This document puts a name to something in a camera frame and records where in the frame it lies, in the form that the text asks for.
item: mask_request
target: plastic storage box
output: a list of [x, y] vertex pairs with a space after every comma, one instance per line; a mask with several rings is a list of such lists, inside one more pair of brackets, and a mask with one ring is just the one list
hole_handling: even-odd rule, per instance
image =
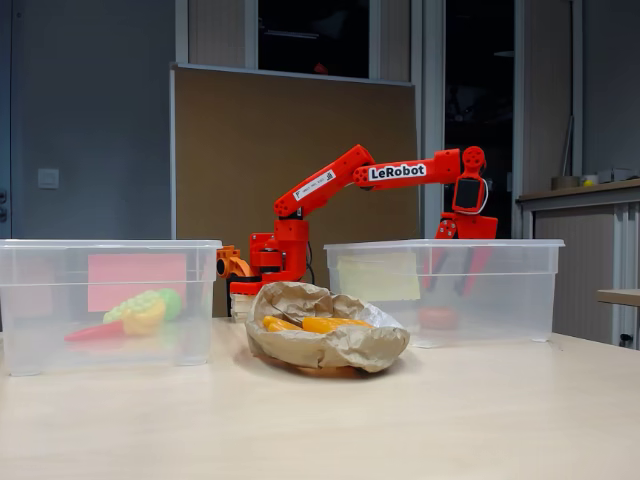
[[331, 290], [367, 300], [434, 347], [551, 334], [562, 240], [327, 245]]
[[0, 241], [9, 373], [205, 363], [218, 248], [197, 240]]

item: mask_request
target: table surface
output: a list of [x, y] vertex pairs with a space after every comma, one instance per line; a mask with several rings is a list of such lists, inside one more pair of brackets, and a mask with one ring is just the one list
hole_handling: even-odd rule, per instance
[[598, 290], [596, 299], [604, 303], [640, 307], [640, 290]]
[[203, 366], [3, 377], [0, 478], [637, 476], [640, 352], [554, 335], [365, 375], [265, 363], [223, 320], [214, 339]]

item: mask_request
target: light switch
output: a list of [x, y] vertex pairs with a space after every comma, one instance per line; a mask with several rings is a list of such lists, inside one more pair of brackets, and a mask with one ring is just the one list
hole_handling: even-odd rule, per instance
[[55, 190], [58, 188], [60, 171], [57, 168], [38, 169], [38, 188]]

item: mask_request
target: brown paper bag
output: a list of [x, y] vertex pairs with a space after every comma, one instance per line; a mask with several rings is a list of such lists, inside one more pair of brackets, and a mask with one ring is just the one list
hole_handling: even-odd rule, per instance
[[[353, 318], [374, 328], [344, 326], [326, 335], [299, 330], [268, 332], [262, 319], [266, 315], [286, 319], [282, 312], [294, 320]], [[300, 367], [352, 366], [378, 372], [389, 367], [409, 344], [409, 332], [379, 308], [306, 283], [278, 282], [262, 287], [245, 325], [254, 355], [267, 355]]]

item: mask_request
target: cork board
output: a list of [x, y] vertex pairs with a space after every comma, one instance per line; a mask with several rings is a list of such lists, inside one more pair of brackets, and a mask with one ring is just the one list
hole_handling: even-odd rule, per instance
[[[273, 231], [275, 200], [353, 145], [376, 163], [416, 158], [412, 86], [174, 71], [179, 239], [219, 239], [248, 259], [249, 235]], [[419, 237], [418, 191], [351, 185], [306, 219], [316, 283], [328, 287], [324, 245]], [[222, 316], [225, 282], [214, 292]]]

